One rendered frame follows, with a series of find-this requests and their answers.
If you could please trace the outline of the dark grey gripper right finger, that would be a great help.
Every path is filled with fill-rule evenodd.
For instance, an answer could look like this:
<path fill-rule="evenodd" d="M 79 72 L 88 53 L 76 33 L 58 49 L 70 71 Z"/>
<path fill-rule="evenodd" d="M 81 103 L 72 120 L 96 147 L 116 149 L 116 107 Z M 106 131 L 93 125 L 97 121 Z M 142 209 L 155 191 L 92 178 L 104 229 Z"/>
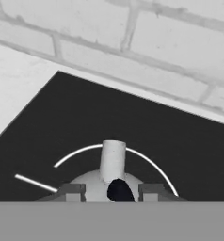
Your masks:
<path fill-rule="evenodd" d="M 175 202 L 185 201 L 184 198 L 177 197 L 164 188 L 163 184 L 139 184 L 139 202 Z"/>

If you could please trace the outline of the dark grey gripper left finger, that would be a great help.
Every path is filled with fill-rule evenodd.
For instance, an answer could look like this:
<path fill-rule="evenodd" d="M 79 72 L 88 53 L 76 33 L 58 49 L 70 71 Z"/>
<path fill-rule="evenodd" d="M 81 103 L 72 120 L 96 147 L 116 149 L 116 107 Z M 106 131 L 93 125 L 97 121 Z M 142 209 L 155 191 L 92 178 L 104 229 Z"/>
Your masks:
<path fill-rule="evenodd" d="M 38 199 L 38 202 L 85 202 L 85 184 L 64 184 L 52 195 Z"/>

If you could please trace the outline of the black glass hob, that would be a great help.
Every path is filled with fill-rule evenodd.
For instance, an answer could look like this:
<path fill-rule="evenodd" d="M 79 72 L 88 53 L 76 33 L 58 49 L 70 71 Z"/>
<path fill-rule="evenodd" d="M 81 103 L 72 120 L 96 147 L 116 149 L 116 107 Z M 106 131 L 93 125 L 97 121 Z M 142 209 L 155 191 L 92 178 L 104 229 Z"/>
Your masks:
<path fill-rule="evenodd" d="M 0 136 L 0 201 L 34 201 L 100 166 L 106 139 L 126 143 L 126 172 L 189 201 L 224 201 L 224 124 L 62 72 Z"/>

